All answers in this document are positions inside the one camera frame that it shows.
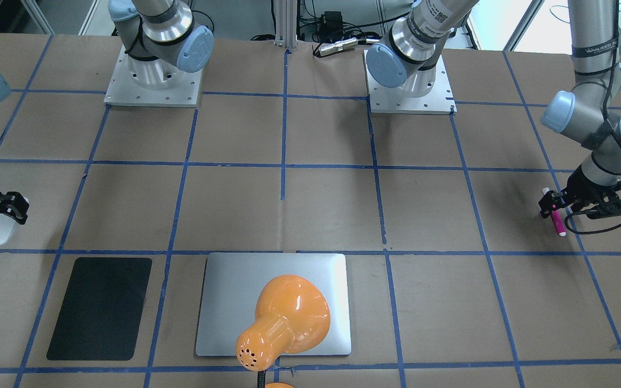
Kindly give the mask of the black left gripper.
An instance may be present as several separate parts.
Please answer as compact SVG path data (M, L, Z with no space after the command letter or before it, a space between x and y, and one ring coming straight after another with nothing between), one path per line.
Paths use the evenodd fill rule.
M570 175L567 186L557 194L561 208L569 206L573 213L588 218L612 218L621 216L621 179L607 186L592 182L577 167Z

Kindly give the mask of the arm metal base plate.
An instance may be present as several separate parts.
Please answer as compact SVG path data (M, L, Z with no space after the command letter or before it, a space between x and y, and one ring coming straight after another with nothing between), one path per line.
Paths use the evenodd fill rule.
M450 115L457 111L441 54L409 77L395 55L364 51L365 81L370 110L380 114Z
M186 73L162 59L138 61L121 47L103 102L109 106L197 108L204 71Z

